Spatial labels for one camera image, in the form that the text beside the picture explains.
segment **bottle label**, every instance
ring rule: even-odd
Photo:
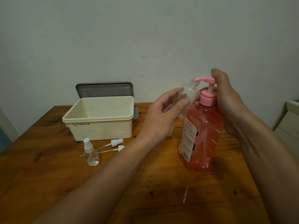
[[[190,162],[191,153],[194,146],[194,141],[197,133],[197,128],[187,117],[183,128],[183,135],[181,140],[181,153],[187,162]]]

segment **white wall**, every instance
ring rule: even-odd
[[[0,106],[23,133],[79,82],[131,81],[136,102],[226,71],[273,126],[299,98],[299,0],[0,0]]]

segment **gray lid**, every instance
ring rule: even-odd
[[[80,98],[83,97],[134,97],[133,84],[131,82],[90,82],[78,83],[76,90]]]

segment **wooden table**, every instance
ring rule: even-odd
[[[149,103],[138,105],[133,137]],[[55,106],[0,154],[0,223],[30,223],[77,188],[116,152],[90,167],[83,142],[62,122],[71,106]],[[235,138],[223,132],[207,170],[189,172],[178,157],[182,120],[140,167],[108,223],[268,223]],[[110,140],[93,141],[95,148]]]

